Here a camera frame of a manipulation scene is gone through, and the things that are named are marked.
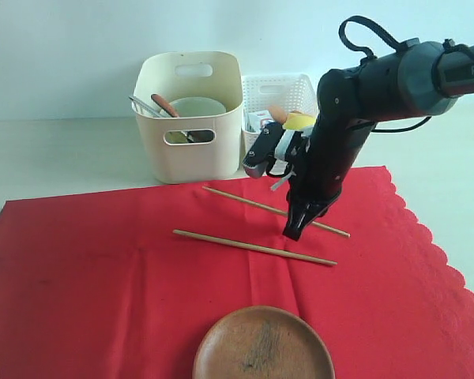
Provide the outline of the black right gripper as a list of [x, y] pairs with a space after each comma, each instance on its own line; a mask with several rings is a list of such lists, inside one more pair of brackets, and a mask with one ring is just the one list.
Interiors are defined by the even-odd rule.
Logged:
[[342, 183], [373, 129], [373, 122], [315, 124], [291, 180], [283, 236], [298, 241], [308, 217], [327, 212], [340, 196]]

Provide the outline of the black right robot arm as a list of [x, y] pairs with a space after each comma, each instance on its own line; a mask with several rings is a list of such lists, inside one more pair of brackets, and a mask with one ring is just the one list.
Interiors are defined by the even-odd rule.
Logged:
[[291, 167], [288, 221], [283, 234], [298, 240], [324, 216], [369, 134], [380, 122], [446, 113], [474, 93], [474, 45], [423, 42], [349, 69], [331, 69], [318, 82], [314, 126], [287, 132]]

